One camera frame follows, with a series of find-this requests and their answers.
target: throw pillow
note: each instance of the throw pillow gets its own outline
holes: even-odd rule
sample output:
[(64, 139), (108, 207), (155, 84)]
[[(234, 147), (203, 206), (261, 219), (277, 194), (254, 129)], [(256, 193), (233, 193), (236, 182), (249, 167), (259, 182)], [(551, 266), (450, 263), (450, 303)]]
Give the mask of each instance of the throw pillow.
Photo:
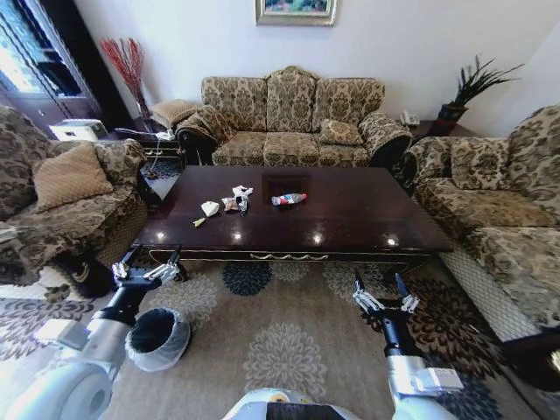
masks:
[(198, 108), (200, 108), (199, 104), (184, 99), (163, 101), (150, 108), (151, 119), (167, 129), (173, 129), (176, 124), (194, 114)]
[(37, 212), (113, 191), (90, 142), (37, 162), (33, 166), (33, 182)]
[(323, 144), (341, 144), (343, 146), (356, 146), (364, 143), (358, 127), (334, 120), (323, 120), (319, 141)]
[(451, 145), (451, 176), (462, 190), (505, 189), (507, 162), (504, 138), (460, 138)]

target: sofa back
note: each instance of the sofa back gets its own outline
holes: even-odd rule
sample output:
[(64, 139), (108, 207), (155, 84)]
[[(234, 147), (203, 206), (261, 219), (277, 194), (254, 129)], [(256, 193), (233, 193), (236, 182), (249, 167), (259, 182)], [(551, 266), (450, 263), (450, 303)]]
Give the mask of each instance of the sofa back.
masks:
[(36, 199), (32, 166), (49, 157), (51, 143), (24, 115), (0, 108), (0, 221)]
[(509, 135), (511, 188), (560, 221), (560, 104), (541, 108)]
[(320, 79), (295, 66), (266, 78), (207, 77), (202, 101), (236, 130), (318, 132), (325, 119), (358, 125), (382, 104), (377, 79)]
[(267, 131), (309, 133), (318, 77), (295, 66), (267, 78)]
[(325, 119), (358, 125), (382, 105), (385, 85), (377, 79), (320, 79), (317, 82), (312, 130)]
[(265, 79), (206, 77), (202, 81), (202, 101), (218, 109), (236, 130), (266, 131)]

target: decorative red branches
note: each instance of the decorative red branches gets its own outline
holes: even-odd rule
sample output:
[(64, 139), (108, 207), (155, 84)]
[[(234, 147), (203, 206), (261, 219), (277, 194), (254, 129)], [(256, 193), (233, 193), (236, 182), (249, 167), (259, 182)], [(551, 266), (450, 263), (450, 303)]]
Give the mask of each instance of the decorative red branches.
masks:
[(133, 38), (118, 41), (105, 38), (101, 41), (101, 49), (107, 54), (115, 69), (124, 79), (141, 110), (147, 111), (146, 101), (142, 93), (142, 67), (144, 65), (144, 49)]

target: plastic bottle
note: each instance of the plastic bottle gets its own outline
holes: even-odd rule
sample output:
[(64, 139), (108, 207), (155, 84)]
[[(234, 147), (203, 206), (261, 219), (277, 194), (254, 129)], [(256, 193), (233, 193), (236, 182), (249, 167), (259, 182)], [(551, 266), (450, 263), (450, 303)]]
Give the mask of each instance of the plastic bottle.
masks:
[(280, 197), (272, 197), (274, 206), (283, 206), (286, 204), (296, 204), (307, 198), (307, 194), (285, 194)]

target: wooden cabinet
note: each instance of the wooden cabinet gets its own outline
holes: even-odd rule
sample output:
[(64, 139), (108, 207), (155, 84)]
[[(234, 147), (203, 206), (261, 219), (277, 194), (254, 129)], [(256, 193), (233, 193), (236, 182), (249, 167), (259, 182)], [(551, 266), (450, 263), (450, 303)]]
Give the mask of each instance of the wooden cabinet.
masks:
[(0, 105), (19, 109), (49, 137), (67, 118), (132, 120), (73, 0), (10, 0), (0, 13)]
[(62, 98), (57, 102), (72, 118), (99, 118), (86, 97)]
[(52, 99), (12, 99), (11, 101), (49, 138), (55, 138), (49, 125), (54, 125), (67, 118), (67, 115)]

